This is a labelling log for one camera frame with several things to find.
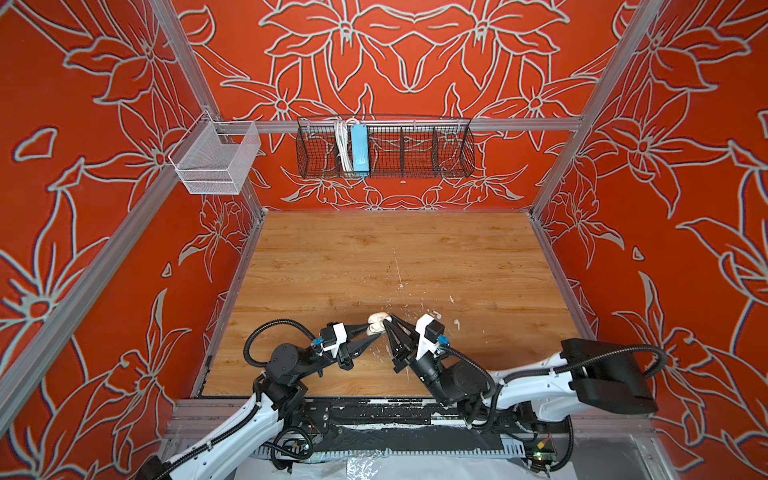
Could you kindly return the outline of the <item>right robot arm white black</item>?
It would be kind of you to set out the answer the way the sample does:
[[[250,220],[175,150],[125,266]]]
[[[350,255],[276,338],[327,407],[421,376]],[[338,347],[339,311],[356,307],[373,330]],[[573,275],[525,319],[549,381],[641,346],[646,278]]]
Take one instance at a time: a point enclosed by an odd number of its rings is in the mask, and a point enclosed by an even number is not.
[[[571,338],[541,361],[490,371],[454,348],[444,325],[429,314],[411,324],[378,312],[369,317],[367,332],[386,334],[394,370],[412,371],[434,400],[462,409],[465,423],[477,429],[523,406],[545,423],[588,408],[619,415],[655,413],[658,405],[648,382],[669,360],[664,349],[653,345]]]

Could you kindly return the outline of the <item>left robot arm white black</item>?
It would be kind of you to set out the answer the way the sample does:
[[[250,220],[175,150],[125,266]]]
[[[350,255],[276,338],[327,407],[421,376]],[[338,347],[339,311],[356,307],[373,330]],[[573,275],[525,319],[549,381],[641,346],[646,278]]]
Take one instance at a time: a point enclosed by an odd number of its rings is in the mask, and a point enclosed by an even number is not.
[[[182,453],[162,461],[150,457],[139,469],[138,479],[225,479],[264,447],[293,461],[313,455],[313,440],[299,427],[307,387],[303,379],[322,375],[333,365],[349,371],[385,331],[392,317],[373,314],[365,324],[330,323],[318,335],[292,319],[269,321],[247,338],[243,355],[250,366],[263,372],[253,383],[248,400],[202,440]],[[267,361],[251,356],[256,338],[277,326],[291,326],[309,339],[303,348],[291,343],[276,347]]]

